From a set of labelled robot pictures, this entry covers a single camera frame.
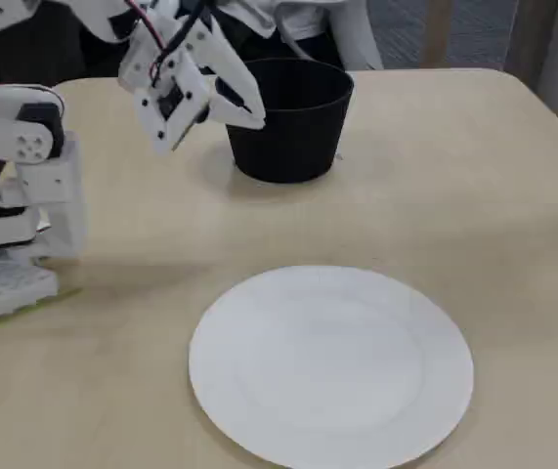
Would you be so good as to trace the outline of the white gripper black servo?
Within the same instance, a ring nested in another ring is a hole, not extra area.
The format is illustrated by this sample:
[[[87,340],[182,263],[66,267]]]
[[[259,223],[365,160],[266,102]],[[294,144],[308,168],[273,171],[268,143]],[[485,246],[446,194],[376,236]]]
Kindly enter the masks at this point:
[[[118,82],[132,93],[208,94],[202,71],[210,67],[243,101],[236,106],[215,93],[208,119],[240,128],[265,126],[265,108],[255,77],[212,16],[211,7],[133,7],[138,15]],[[210,43],[216,49],[206,50]]]

